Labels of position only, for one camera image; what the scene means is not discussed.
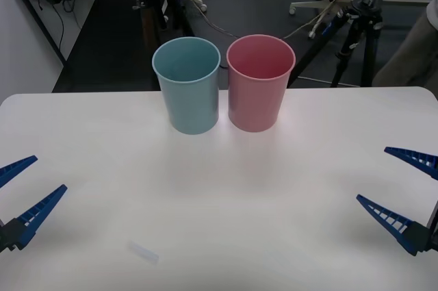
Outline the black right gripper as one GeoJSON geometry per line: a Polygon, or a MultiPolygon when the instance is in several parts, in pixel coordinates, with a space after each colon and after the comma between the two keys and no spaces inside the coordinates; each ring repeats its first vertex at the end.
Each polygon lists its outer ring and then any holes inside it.
{"type": "MultiPolygon", "coordinates": [[[[385,147],[384,152],[416,167],[433,179],[437,179],[436,155],[395,147],[385,147]]],[[[431,249],[438,251],[438,202],[435,204],[427,226],[424,226],[382,207],[360,194],[357,195],[356,199],[412,256],[431,249]]]]}

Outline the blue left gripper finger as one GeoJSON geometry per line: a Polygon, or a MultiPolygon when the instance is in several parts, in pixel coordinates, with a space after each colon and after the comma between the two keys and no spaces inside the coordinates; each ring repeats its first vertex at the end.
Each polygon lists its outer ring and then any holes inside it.
{"type": "Polygon", "coordinates": [[[23,250],[36,235],[38,228],[63,197],[67,189],[62,184],[20,216],[1,226],[1,251],[5,249],[10,251],[14,249],[23,250]]]}
{"type": "Polygon", "coordinates": [[[35,163],[38,158],[35,155],[26,157],[12,164],[0,168],[0,188],[4,187],[8,182],[23,172],[30,165],[35,163]]]}

